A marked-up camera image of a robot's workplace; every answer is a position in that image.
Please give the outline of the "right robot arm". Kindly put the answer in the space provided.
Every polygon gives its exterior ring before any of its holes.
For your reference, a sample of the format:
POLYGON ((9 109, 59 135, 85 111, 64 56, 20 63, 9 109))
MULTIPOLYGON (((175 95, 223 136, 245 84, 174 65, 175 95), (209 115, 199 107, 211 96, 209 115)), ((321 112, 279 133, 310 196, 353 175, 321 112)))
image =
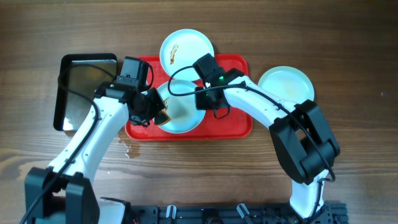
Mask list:
POLYGON ((225 71, 211 54, 193 63, 203 86, 195 90, 199 110, 237 108, 271 134, 279 164, 292 179, 290 206, 310 221, 323 205, 324 182, 335 181, 332 166, 340 147, 321 109, 312 100, 296 103, 258 87, 242 71, 225 71))

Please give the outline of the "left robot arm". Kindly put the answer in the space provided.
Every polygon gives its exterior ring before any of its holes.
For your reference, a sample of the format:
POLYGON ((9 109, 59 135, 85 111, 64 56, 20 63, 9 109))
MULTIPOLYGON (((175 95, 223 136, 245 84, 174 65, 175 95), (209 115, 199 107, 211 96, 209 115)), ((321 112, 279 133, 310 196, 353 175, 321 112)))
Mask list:
POLYGON ((45 169, 32 168, 25 178, 26 212, 22 223, 136 223, 129 202, 97 199, 92 182, 113 137, 127 123, 148 127, 165 108, 159 92, 147 82, 154 75, 149 63, 126 57, 121 74, 103 82, 90 98, 67 87, 59 88, 86 100, 91 108, 66 148, 45 169))

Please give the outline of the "white plate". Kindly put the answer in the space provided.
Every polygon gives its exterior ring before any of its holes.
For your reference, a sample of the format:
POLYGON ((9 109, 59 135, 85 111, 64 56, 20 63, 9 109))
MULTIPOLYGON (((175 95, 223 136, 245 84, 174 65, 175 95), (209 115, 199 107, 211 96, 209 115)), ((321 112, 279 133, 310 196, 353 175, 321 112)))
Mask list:
POLYGON ((195 129, 205 117, 204 110, 197 110, 195 95, 172 96, 168 91, 168 82, 157 88, 164 100, 165 113, 170 121, 159 126, 165 132, 182 134, 195 129))
POLYGON ((178 69, 192 66, 206 54, 215 56, 207 36, 194 29, 180 29, 163 41, 159 58, 162 68, 171 77, 178 69))
POLYGON ((266 71, 258 86, 285 100, 303 103, 315 99, 315 90, 310 79, 300 70, 278 66, 266 71))

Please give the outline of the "white plate top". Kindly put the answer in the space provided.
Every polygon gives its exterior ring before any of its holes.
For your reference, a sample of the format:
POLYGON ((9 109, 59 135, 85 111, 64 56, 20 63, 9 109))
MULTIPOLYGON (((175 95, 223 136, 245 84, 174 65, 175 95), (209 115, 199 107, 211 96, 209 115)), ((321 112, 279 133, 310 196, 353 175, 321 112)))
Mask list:
POLYGON ((215 56, 207 36, 194 29, 180 29, 163 41, 159 58, 162 68, 171 77, 178 69, 192 66, 206 54, 215 56))

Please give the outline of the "green orange sponge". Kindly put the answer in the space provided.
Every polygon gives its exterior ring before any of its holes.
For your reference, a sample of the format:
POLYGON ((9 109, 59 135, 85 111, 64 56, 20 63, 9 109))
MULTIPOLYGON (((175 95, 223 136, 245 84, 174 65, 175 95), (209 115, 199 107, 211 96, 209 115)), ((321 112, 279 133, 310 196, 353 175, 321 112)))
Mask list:
POLYGON ((167 124, 171 118, 167 115, 165 111, 160 111, 157 116, 154 117, 154 124, 157 126, 163 126, 167 124))

